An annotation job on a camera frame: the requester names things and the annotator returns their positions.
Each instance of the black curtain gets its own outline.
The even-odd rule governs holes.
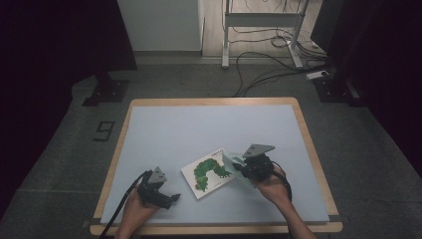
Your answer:
[[[115,0],[0,3],[3,214],[72,100],[95,73],[136,70]]]

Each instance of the person's right hand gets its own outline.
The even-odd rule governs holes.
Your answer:
[[[286,176],[286,173],[276,165],[274,165],[274,171],[282,176]],[[253,181],[252,183],[261,191],[265,198],[278,205],[290,203],[289,192],[286,186],[282,183],[280,178],[275,175],[271,175],[268,179],[262,182]]]

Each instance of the green caterpillar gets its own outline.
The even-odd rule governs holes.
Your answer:
[[[208,177],[206,176],[208,171],[213,170],[215,174],[219,175],[220,177],[228,177],[230,172],[224,169],[224,166],[220,166],[217,160],[213,158],[208,158],[202,162],[200,162],[196,168],[193,170],[195,174],[196,190],[205,191],[208,185]]]

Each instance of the metal frame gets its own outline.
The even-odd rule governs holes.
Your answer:
[[[222,68],[229,68],[229,28],[230,27],[282,27],[295,28],[292,41],[288,41],[288,48],[295,66],[298,69],[304,67],[299,57],[297,47],[298,36],[304,23],[305,13],[309,0],[305,0],[299,13],[231,13],[230,0],[226,0],[226,12],[224,14],[224,41]]]

